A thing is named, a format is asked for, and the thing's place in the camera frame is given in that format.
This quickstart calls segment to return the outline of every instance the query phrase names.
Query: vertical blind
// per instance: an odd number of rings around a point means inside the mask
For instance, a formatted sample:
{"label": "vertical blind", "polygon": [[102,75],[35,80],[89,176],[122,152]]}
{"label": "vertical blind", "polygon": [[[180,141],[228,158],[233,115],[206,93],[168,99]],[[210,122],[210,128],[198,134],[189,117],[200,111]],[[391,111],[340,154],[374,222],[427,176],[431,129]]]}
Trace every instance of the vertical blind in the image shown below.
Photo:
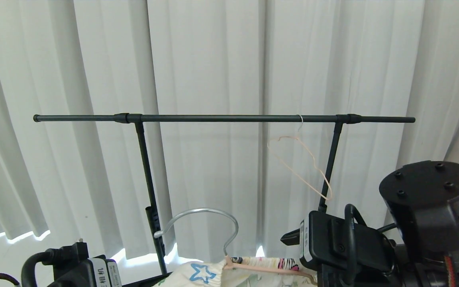
{"label": "vertical blind", "polygon": [[[153,253],[135,130],[34,123],[34,114],[415,116],[346,125],[328,212],[384,223],[377,187],[405,163],[443,159],[459,125],[459,2],[310,0],[0,1],[0,233],[50,230],[93,254]],[[295,256],[280,243],[319,196],[271,156],[298,136],[325,169],[333,124],[147,123],[162,223],[196,207],[232,213],[228,249]],[[293,140],[270,147],[314,187]],[[231,222],[182,218],[166,245],[219,260]]]}

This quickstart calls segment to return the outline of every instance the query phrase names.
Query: vertical pole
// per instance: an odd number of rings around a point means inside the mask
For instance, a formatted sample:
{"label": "vertical pole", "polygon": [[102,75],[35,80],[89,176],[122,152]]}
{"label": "vertical pole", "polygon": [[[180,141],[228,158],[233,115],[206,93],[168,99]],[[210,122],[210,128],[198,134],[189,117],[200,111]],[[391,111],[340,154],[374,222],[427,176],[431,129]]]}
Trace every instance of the vertical pole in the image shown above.
{"label": "vertical pole", "polygon": [[[332,143],[330,144],[330,152],[328,154],[327,169],[326,169],[326,178],[330,182],[330,176],[332,175],[332,169],[334,167],[335,161],[335,152],[337,151],[337,144],[339,143],[339,136],[343,129],[343,122],[337,122],[334,125],[334,133],[332,136]],[[322,194],[326,197],[328,193],[328,184],[324,181],[324,187],[322,188]],[[321,197],[320,203],[318,204],[318,211],[323,213],[327,212],[326,200]]]}
{"label": "vertical pole", "polygon": [[[141,151],[141,159],[143,160],[144,177],[146,178],[146,186],[148,187],[148,196],[150,198],[150,207],[146,208],[146,215],[148,216],[148,223],[150,225],[151,236],[156,231],[160,230],[159,213],[157,211],[157,200],[155,199],[155,190],[153,189],[153,179],[151,176],[150,160],[148,158],[148,151],[146,149],[146,139],[144,137],[144,123],[135,122],[135,131],[139,140],[139,149]],[[159,258],[159,266],[162,274],[167,274],[166,263],[164,261],[164,244],[162,238],[153,238],[155,245],[155,252]]]}

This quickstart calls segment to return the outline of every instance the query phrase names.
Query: blue star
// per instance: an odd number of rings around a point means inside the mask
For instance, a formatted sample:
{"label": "blue star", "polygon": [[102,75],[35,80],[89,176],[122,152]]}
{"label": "blue star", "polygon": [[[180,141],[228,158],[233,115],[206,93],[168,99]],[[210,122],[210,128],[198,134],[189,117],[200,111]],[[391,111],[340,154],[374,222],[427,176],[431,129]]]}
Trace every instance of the blue star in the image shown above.
{"label": "blue star", "polygon": [[[196,280],[201,280],[203,281],[205,284],[208,284],[208,279],[214,279],[216,274],[215,273],[212,273],[208,270],[208,266],[207,265],[199,265],[199,264],[196,264],[196,263],[191,263],[191,267],[196,271],[192,276],[191,278],[189,278],[191,281],[196,281]],[[204,272],[208,275],[208,276],[198,276],[199,273],[201,273],[204,269]]]}

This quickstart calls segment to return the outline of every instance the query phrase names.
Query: horizontal bar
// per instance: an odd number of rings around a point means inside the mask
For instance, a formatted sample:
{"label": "horizontal bar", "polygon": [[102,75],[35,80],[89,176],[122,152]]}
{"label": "horizontal bar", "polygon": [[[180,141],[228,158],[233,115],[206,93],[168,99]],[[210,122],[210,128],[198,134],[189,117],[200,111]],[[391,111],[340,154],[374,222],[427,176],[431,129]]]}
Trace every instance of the horizontal bar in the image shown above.
{"label": "horizontal bar", "polygon": [[35,122],[415,122],[407,116],[359,116],[338,114],[332,116],[313,115],[190,115],[190,114],[129,114],[82,115],[82,116],[33,116]]}

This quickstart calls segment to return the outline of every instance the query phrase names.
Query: curtain fold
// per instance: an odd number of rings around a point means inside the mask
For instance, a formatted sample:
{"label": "curtain fold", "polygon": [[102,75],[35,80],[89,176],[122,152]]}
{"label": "curtain fold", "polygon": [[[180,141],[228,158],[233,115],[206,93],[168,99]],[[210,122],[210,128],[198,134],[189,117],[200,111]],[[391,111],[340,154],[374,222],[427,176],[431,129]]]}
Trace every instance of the curtain fold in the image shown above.
{"label": "curtain fold", "polygon": [[[34,114],[338,114],[415,116],[345,125],[328,212],[352,203],[371,227],[395,168],[443,159],[459,124],[459,2],[310,0],[0,1],[0,233],[83,238],[92,254],[155,252],[135,127],[32,122]],[[146,123],[159,216],[233,214],[228,251],[295,256],[321,191],[334,124]],[[225,218],[195,214],[167,251],[220,260]]]}

